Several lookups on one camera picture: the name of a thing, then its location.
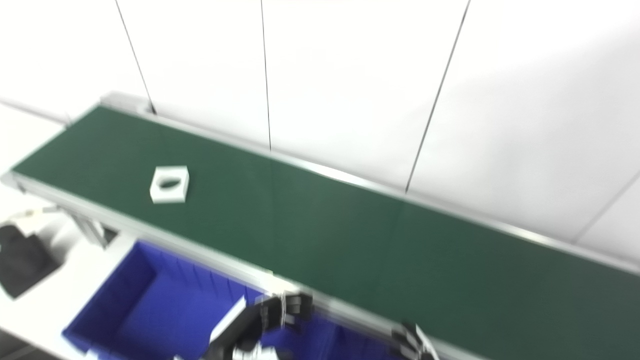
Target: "black bag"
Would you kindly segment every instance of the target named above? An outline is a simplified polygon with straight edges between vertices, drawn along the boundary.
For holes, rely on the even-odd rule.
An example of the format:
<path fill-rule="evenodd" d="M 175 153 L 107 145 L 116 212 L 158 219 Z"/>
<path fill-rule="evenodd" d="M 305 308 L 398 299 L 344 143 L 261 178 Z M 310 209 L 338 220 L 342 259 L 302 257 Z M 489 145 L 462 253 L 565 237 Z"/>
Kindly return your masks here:
<path fill-rule="evenodd" d="M 25 238 L 14 225 L 0 227 L 0 285 L 13 298 L 58 267 L 37 236 Z"/>

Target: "blue bin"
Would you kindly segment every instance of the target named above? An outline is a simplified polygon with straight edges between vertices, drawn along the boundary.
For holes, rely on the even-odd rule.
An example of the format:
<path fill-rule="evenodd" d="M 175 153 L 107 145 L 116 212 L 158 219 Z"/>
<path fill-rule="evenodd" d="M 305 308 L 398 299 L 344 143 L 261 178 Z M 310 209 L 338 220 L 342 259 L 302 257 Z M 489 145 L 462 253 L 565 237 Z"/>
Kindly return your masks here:
<path fill-rule="evenodd" d="M 138 242 L 63 331 L 100 360 L 198 360 L 215 325 L 261 292 Z"/>
<path fill-rule="evenodd" d="M 198 360 L 216 324 L 241 298 L 261 292 L 145 242 L 137 242 L 89 303 L 63 331 L 77 348 L 100 360 Z M 314 314 L 268 332 L 263 347 L 296 360 L 392 360 L 381 341 Z"/>
<path fill-rule="evenodd" d="M 302 323 L 301 332 L 281 329 L 268 332 L 262 347 L 275 346 L 293 352 L 295 360 L 398 360 L 381 340 L 339 326 L 314 315 Z"/>

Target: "white square block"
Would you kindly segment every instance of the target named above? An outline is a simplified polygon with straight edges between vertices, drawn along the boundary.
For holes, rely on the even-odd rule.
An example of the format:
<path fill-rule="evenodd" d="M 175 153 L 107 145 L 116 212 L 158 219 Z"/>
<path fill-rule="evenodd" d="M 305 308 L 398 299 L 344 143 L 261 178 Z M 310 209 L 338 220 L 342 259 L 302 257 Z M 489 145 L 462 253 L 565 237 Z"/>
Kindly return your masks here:
<path fill-rule="evenodd" d="M 187 167 L 156 167 L 149 194 L 154 204 L 184 202 L 188 187 Z"/>

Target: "conveyor leg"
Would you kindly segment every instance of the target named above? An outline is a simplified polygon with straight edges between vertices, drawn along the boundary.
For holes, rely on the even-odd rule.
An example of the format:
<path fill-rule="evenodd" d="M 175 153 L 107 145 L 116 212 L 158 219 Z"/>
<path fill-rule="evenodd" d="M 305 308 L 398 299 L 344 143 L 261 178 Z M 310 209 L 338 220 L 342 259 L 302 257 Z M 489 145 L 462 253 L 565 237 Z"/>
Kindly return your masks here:
<path fill-rule="evenodd" d="M 82 233 L 87 237 L 87 239 L 89 239 L 90 242 L 96 245 L 100 245 L 103 249 L 106 249 L 109 243 L 102 236 L 101 232 L 91 220 L 84 216 L 75 214 L 71 211 L 67 211 L 67 213 L 71 216 L 72 219 L 74 219 L 74 222 L 76 223 L 76 225 L 78 225 L 80 231 L 82 231 Z"/>

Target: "white wall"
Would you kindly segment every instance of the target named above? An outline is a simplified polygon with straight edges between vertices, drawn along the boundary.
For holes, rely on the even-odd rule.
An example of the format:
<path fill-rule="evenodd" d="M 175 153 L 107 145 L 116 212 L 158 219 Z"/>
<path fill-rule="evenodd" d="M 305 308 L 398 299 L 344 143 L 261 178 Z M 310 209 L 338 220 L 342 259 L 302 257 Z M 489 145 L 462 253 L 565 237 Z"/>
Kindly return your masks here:
<path fill-rule="evenodd" d="M 404 189 L 466 0 L 265 0 L 278 151 Z"/>
<path fill-rule="evenodd" d="M 113 0 L 0 2 L 0 99 L 76 117 L 112 90 L 145 94 Z"/>
<path fill-rule="evenodd" d="M 576 243 L 640 261 L 640 181 L 636 179 Z"/>
<path fill-rule="evenodd" d="M 268 146 L 260 0 L 119 0 L 159 114 Z"/>
<path fill-rule="evenodd" d="M 636 0 L 472 1 L 410 191 L 572 241 L 640 169 L 638 64 Z"/>

